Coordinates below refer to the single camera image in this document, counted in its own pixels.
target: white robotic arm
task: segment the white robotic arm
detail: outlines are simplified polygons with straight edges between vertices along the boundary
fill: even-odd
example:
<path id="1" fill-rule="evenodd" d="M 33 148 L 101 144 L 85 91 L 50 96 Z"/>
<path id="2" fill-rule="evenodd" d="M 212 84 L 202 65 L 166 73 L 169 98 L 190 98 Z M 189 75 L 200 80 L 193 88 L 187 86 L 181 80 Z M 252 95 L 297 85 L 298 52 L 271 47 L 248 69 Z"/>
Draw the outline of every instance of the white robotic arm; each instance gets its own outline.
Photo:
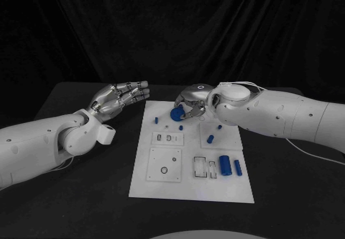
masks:
<path id="1" fill-rule="evenodd" d="M 196 84 L 180 93 L 174 106 L 187 99 L 189 104 L 196 103 L 194 111 L 197 102 L 203 101 L 223 124 L 238 125 L 265 136 L 314 142 L 345 153 L 345 105 L 287 92 L 254 93 L 238 84 L 219 83 L 216 88 Z"/>
<path id="2" fill-rule="evenodd" d="M 122 107 L 148 98 L 147 81 L 111 84 L 89 107 L 73 114 L 41 119 L 0 130 L 0 187 L 26 181 L 85 154 L 95 142 L 109 144 L 115 130 L 105 124 Z"/>

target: black table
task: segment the black table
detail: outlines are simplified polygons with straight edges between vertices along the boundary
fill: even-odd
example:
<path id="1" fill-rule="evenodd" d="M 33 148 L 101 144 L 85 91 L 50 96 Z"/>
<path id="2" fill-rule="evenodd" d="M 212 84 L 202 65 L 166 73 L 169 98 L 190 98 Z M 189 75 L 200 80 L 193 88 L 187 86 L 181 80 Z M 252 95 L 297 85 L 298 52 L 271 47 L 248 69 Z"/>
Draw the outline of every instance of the black table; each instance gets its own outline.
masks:
<path id="1" fill-rule="evenodd" d="M 102 83 L 59 83 L 36 119 L 86 107 Z M 150 86 L 173 101 L 183 86 Z M 301 94 L 293 88 L 268 88 Z M 239 129 L 254 204 L 128 198 L 144 102 L 106 122 L 117 134 L 72 165 L 0 192 L 0 237 L 148 239 L 190 230 L 264 238 L 345 238 L 345 166 L 307 156 L 284 139 Z M 293 141 L 345 161 L 333 149 Z"/>

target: metallic robot hand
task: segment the metallic robot hand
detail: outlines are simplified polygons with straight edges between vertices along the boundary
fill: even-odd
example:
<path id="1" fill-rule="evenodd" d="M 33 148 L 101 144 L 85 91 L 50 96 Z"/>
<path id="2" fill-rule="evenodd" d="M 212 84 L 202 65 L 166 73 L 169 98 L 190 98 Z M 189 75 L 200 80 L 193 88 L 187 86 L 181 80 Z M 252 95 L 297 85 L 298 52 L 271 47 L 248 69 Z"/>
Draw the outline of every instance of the metallic robot hand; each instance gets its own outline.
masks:
<path id="1" fill-rule="evenodd" d="M 207 95 L 212 89 L 213 87 L 206 84 L 193 84 L 192 86 L 184 88 L 176 98 L 173 105 L 173 107 L 176 108 L 180 102 L 184 102 L 184 104 L 192 107 L 192 110 L 180 116 L 181 119 L 203 115 Z"/>
<path id="2" fill-rule="evenodd" d="M 150 97 L 147 86 L 147 81 L 127 82 L 109 84 L 98 91 L 86 111 L 101 123 L 118 115 L 124 106 Z"/>

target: circular hole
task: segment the circular hole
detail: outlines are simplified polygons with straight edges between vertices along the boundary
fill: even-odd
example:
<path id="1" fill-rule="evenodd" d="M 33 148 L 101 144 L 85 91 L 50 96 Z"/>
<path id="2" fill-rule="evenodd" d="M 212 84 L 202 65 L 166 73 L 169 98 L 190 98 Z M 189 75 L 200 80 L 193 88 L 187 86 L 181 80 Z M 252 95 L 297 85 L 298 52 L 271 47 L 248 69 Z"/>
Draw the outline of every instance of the circular hole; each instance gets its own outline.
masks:
<path id="1" fill-rule="evenodd" d="M 160 169 L 160 172 L 161 172 L 163 174 L 166 174 L 166 173 L 167 173 L 167 168 L 163 167 L 163 168 Z"/>

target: black backdrop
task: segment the black backdrop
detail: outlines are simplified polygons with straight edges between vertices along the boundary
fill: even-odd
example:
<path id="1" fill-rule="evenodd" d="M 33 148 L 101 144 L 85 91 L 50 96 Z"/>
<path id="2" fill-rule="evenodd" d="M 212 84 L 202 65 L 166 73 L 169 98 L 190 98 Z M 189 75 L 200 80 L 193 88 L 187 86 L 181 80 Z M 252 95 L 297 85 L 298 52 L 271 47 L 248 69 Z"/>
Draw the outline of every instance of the black backdrop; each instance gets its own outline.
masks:
<path id="1" fill-rule="evenodd" d="M 62 81 L 252 81 L 345 103 L 340 0 L 3 0 L 0 11 L 0 126 Z"/>

